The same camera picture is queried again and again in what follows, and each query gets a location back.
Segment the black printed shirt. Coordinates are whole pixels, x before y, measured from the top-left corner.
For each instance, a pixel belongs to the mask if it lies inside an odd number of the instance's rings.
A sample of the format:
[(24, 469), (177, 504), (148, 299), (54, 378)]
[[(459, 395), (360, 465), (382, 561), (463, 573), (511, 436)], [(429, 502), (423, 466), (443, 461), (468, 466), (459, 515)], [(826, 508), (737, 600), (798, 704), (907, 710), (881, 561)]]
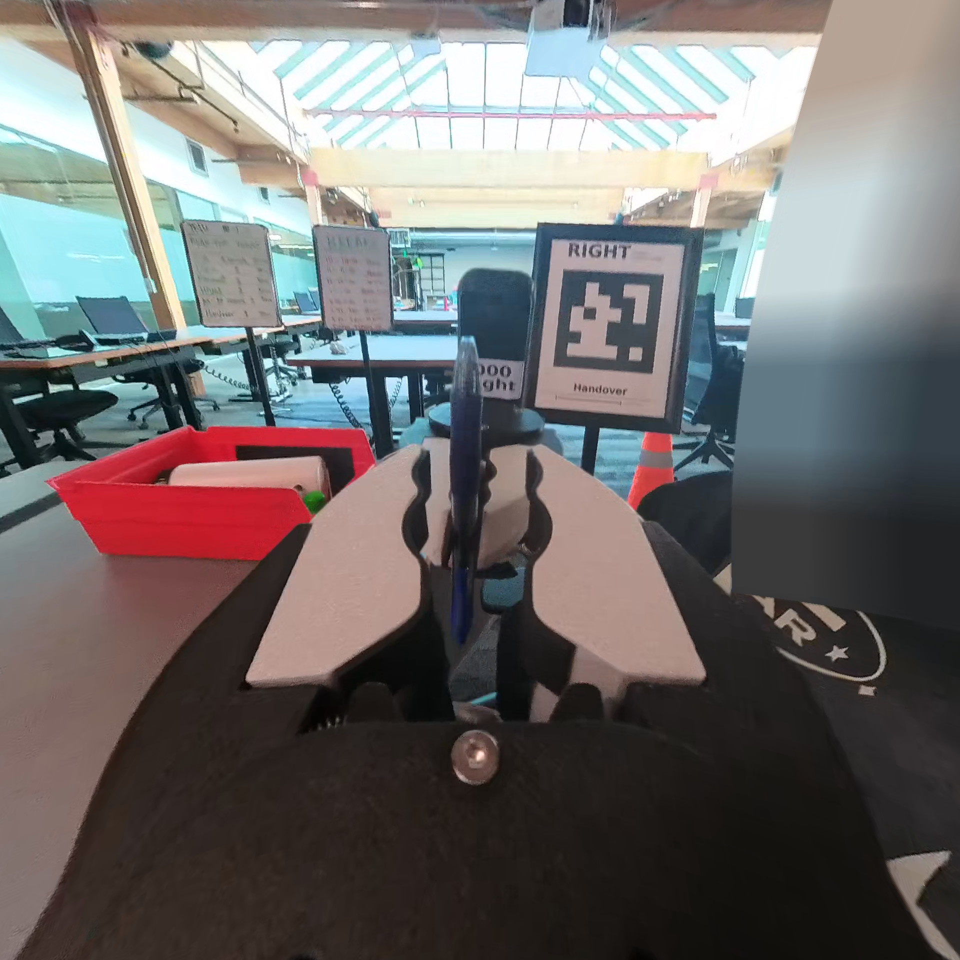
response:
[(732, 597), (807, 681), (908, 911), (940, 958), (958, 958), (958, 632), (854, 609)]

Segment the whiteboard sign on stand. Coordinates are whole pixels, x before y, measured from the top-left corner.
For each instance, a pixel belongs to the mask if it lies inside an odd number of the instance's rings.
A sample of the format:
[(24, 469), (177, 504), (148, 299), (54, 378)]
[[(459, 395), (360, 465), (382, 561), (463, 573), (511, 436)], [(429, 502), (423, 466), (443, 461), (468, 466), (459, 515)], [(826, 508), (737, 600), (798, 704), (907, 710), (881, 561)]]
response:
[(374, 375), (368, 336), (393, 329), (389, 234), (378, 227), (316, 224), (312, 229), (320, 314), (329, 330), (359, 335), (375, 454), (394, 450), (386, 388)]
[(251, 394), (266, 426), (276, 425), (259, 330), (281, 325), (269, 228), (256, 222), (183, 220), (180, 223), (200, 323), (241, 329), (254, 375)]

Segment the white paper roll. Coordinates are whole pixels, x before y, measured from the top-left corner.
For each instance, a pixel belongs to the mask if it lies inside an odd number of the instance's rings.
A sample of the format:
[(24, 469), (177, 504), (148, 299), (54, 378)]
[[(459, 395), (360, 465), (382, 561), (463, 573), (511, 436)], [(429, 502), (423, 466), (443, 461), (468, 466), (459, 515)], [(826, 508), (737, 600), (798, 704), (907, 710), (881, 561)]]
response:
[(289, 489), (325, 495), (331, 490), (327, 465), (318, 455), (183, 463), (171, 469), (167, 484), (195, 488)]

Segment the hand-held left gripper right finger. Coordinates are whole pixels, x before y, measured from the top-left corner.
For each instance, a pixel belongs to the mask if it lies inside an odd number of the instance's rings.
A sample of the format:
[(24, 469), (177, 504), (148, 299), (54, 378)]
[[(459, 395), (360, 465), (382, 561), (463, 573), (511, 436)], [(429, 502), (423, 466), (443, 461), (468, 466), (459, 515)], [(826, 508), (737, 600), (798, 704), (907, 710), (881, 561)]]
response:
[(501, 616), (499, 714), (546, 722), (564, 692), (598, 692), (606, 717), (630, 688), (701, 687), (694, 641), (638, 515), (545, 446), (526, 463), (530, 557)]

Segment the wooden edged office desk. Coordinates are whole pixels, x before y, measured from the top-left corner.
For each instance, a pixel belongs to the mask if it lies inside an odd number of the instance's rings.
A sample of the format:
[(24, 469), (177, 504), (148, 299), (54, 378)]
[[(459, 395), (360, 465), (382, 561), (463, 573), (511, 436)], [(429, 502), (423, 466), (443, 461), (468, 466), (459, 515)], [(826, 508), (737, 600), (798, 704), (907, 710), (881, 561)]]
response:
[(54, 345), (18, 346), (13, 351), (2, 351), (2, 435), (4, 445), (13, 456), (12, 460), (2, 462), (2, 475), (6, 475), (12, 465), (23, 470), (38, 466), (46, 456), (14, 397), (16, 389), (31, 381), (43, 389), (59, 385), (78, 390), (91, 382), (146, 374), (157, 390), (168, 429), (190, 426), (200, 430), (204, 423), (197, 408), (199, 388), (188, 381), (188, 362), (203, 356), (247, 354), (251, 344), (259, 349), (295, 344), (300, 334), (313, 335), (318, 329), (318, 321), (312, 320), (299, 320), (293, 329), (249, 331), (195, 326), (174, 331), (165, 340), (106, 345), (93, 342), (89, 349), (79, 352)]

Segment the blue pen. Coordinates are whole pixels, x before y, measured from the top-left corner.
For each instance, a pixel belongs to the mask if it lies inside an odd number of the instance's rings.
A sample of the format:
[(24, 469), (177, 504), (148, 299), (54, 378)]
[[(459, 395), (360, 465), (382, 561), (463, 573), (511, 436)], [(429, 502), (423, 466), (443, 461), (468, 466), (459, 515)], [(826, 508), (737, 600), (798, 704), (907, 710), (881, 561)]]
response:
[(449, 429), (451, 523), (451, 632), (458, 645), (469, 637), (474, 619), (474, 573), (481, 531), (484, 473), (481, 364), (474, 337), (463, 336), (453, 371)]

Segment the red plastic bin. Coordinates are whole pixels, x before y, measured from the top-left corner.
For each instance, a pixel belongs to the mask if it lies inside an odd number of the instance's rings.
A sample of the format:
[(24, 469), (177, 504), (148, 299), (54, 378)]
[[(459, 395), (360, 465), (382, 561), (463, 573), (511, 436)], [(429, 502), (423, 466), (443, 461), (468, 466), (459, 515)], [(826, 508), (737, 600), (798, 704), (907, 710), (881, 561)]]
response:
[(347, 448), (376, 463), (360, 428), (182, 427), (66, 471), (48, 485), (104, 555), (258, 561), (314, 515), (289, 488), (169, 486), (182, 464), (237, 461), (237, 446)]

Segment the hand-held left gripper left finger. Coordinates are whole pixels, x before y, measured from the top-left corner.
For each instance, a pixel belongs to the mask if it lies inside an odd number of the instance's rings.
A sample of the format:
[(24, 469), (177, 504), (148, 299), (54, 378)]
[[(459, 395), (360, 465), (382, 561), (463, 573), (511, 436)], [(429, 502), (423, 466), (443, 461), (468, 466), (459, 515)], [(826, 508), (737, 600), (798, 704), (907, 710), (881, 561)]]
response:
[(427, 537), (430, 458), (412, 445), (351, 483), (312, 520), (247, 668), (253, 689), (446, 690)]

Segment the black office chair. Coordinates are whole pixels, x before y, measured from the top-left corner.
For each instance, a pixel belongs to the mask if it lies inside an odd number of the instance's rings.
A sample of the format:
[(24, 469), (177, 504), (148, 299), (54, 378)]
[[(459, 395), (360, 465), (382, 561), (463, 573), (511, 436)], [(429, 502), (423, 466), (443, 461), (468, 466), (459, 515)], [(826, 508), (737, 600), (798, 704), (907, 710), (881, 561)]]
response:
[(31, 343), (2, 313), (1, 475), (12, 467), (26, 470), (53, 460), (94, 461), (99, 450), (124, 450), (126, 441), (88, 438), (81, 424), (112, 410), (118, 397), (109, 390), (86, 390), (73, 385), (55, 390), (40, 368), (15, 366), (25, 359)]
[(682, 427), (704, 431), (681, 432), (673, 450), (687, 455), (674, 462), (674, 470), (716, 460), (732, 469), (738, 438), (738, 414), (745, 353), (736, 345), (720, 342), (715, 325), (715, 296), (698, 294), (694, 306), (687, 381), (683, 396)]
[[(149, 329), (126, 296), (79, 296), (77, 303), (92, 327), (94, 341), (100, 346), (117, 346), (121, 341), (154, 344), (172, 343), (176, 340), (175, 329)], [(200, 374), (204, 365), (201, 359), (193, 356), (183, 360), (181, 368), (184, 376), (188, 378)], [(115, 374), (112, 379), (124, 385), (139, 384), (144, 389), (152, 388), (156, 391), (155, 401), (140, 403), (129, 409), (126, 418), (139, 429), (147, 429), (152, 415), (163, 412), (165, 416), (166, 405), (161, 399), (157, 379), (149, 371)]]

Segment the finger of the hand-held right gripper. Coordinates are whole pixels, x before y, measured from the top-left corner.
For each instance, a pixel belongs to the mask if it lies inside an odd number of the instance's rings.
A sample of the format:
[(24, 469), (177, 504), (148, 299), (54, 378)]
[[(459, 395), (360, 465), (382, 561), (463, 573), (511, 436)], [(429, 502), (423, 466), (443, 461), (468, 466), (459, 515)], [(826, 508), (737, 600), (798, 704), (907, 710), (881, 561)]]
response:
[(424, 544), (426, 560), (443, 560), (450, 524), (450, 441), (426, 439), (424, 451), (429, 454), (430, 493), (424, 510), (427, 538)]
[(486, 454), (478, 569), (488, 570), (515, 554), (530, 526), (532, 498), (541, 481), (534, 448), (494, 448)]

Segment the orange traffic cone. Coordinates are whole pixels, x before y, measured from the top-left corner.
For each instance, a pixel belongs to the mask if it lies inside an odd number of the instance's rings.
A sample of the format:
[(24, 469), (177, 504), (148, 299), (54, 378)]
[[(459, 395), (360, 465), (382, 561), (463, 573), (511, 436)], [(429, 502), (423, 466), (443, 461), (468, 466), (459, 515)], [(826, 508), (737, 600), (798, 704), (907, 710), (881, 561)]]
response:
[(630, 509), (638, 512), (643, 498), (673, 483), (674, 478), (672, 437), (669, 434), (645, 432), (627, 498)]

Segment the framed marker sign on stand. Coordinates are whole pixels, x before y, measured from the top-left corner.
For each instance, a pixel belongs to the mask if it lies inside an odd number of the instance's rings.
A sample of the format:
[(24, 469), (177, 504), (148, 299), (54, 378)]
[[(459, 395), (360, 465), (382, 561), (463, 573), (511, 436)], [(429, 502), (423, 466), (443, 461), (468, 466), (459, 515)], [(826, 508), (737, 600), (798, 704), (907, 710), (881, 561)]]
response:
[(682, 427), (705, 230), (540, 223), (523, 404), (547, 423)]

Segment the wooden support post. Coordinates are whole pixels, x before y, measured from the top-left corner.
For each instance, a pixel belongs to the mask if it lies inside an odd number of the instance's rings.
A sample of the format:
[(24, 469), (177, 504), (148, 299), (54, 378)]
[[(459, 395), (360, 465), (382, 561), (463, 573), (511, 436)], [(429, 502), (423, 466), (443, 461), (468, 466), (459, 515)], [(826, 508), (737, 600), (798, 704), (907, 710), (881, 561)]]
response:
[(114, 51), (89, 4), (61, 4), (57, 19), (89, 102), (157, 325), (184, 331), (186, 317), (139, 162)]

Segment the grey office desk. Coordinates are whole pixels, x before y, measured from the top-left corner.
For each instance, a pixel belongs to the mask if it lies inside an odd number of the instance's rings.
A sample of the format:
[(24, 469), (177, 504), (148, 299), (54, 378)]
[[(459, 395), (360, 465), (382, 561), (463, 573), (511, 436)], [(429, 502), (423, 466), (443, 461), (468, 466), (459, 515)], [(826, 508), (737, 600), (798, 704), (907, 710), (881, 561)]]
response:
[(306, 369), (312, 380), (323, 383), (338, 378), (363, 377), (371, 417), (373, 449), (379, 459), (394, 451), (393, 426), (386, 380), (407, 380), (412, 422), (425, 413), (424, 381), (428, 376), (452, 372), (457, 338), (451, 334), (368, 334), (342, 342), (342, 352), (328, 342), (290, 359), (293, 367)]

